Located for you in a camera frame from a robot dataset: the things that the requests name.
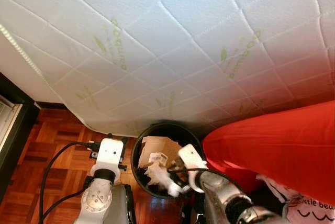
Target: wire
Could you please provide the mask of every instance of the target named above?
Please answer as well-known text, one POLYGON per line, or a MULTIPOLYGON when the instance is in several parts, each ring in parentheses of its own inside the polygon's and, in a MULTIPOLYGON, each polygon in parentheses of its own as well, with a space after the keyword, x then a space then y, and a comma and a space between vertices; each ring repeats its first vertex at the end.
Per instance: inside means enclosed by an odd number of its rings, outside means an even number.
POLYGON ((49 165, 47 166, 45 172, 44 172, 44 175, 43 175, 43 180, 42 180, 42 184, 41 184, 41 189, 40 189, 40 209, 39 209, 39 217, 40 217, 40 223, 43 224, 43 220, 44 220, 44 217, 43 217, 43 198, 44 198, 44 188, 46 186, 46 181, 47 181, 47 176, 48 176, 48 173, 53 165, 53 163, 55 162, 55 160, 59 157, 59 155, 62 154, 62 152, 64 152, 67 148, 73 146, 73 145, 76 145, 76 144, 79 144, 79 145, 83 145, 85 147, 90 147, 90 143, 83 143, 83 142, 72 142, 70 144, 67 144, 66 146, 64 146, 53 158, 52 160, 50 161, 49 165))
POLYGON ((209 172, 209 173, 214 173, 216 175, 219 175, 225 179, 227 179, 230 183, 233 183, 241 192, 244 192, 244 190, 242 189, 242 187, 240 186, 239 183, 237 183, 236 181, 234 181, 233 179, 229 178, 228 176, 226 176, 223 173, 214 171, 214 170, 210 170, 207 168, 190 168, 190 169, 182 169, 182 170, 177 170, 177 171, 169 171, 169 173, 186 173, 186 172, 190 172, 190 171, 200 171, 200 172, 209 172))
POLYGON ((59 201, 57 201, 57 202, 55 202, 54 204, 52 204, 52 206, 49 207, 49 209, 43 214, 42 219, 39 220, 38 224, 43 224, 44 219, 47 217, 47 215, 48 215, 48 214, 49 214, 49 213, 50 213, 56 206, 58 206, 59 204, 61 204, 63 201, 65 201, 65 200, 67 200, 67 199, 70 199, 70 198, 72 198, 72 197, 75 197, 75 196, 77 196, 77 195, 80 195, 80 194, 81 194, 82 192, 84 192, 86 189, 87 189, 87 187, 86 187, 86 188, 83 188, 83 189, 81 189, 81 190, 79 190, 78 192, 76 192, 76 193, 74 193, 74 194, 67 195, 67 196, 61 198, 59 201))

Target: quilted mattress cover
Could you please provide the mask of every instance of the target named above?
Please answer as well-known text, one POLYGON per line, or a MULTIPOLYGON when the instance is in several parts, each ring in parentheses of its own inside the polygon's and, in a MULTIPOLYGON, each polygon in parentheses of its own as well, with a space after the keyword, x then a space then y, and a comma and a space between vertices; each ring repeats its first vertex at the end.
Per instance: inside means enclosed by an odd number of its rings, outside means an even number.
POLYGON ((333 99, 334 12, 335 0, 0 0, 0 30, 87 126, 137 136, 333 99))

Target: parquet floor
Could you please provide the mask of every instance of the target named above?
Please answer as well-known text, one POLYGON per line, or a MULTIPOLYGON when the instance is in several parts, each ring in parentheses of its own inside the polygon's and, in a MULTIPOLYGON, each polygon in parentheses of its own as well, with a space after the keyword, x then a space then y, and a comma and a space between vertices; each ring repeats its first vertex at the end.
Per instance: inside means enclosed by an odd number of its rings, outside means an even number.
MULTIPOLYGON (((44 168, 52 157, 72 141, 101 141, 104 134, 86 128, 67 110, 43 109, 40 111, 21 157, 12 176, 4 200, 0 205, 0 224, 38 223, 39 190, 44 168)), ((151 197, 136 183, 130 167, 130 155, 134 138, 129 138, 123 164, 121 181, 130 184, 138 224, 178 224, 182 203, 151 197)), ((82 146, 67 149, 53 165, 47 180, 44 209, 59 198, 82 188, 84 179, 95 160, 82 146)), ((81 196, 60 204, 47 217, 47 224, 73 223, 79 214, 81 196)))

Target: red fabric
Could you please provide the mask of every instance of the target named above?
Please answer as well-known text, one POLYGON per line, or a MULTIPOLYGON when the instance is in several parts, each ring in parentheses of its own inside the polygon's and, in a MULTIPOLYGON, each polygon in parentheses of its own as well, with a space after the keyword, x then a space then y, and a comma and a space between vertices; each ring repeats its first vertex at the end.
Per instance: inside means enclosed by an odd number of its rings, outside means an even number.
POLYGON ((203 142, 208 163, 249 191, 260 173, 335 206, 334 109, 331 101, 223 126, 203 142))

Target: metal robot arm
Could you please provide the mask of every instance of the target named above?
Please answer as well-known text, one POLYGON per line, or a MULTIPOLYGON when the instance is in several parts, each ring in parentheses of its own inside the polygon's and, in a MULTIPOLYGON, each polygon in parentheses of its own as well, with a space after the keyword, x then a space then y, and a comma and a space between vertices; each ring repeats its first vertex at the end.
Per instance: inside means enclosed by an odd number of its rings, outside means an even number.
POLYGON ((103 223, 112 201, 114 181, 120 179, 118 166, 123 147, 122 141, 102 140, 96 164, 91 169, 93 180, 82 196, 81 211, 74 224, 103 223))
MULTIPOLYGON (((178 154, 187 169, 207 168, 206 162, 191 144, 180 149, 178 154)), ((211 172, 189 171, 188 179, 193 190, 205 193, 208 224, 289 223, 281 216, 255 206, 246 194, 222 176, 211 172)))

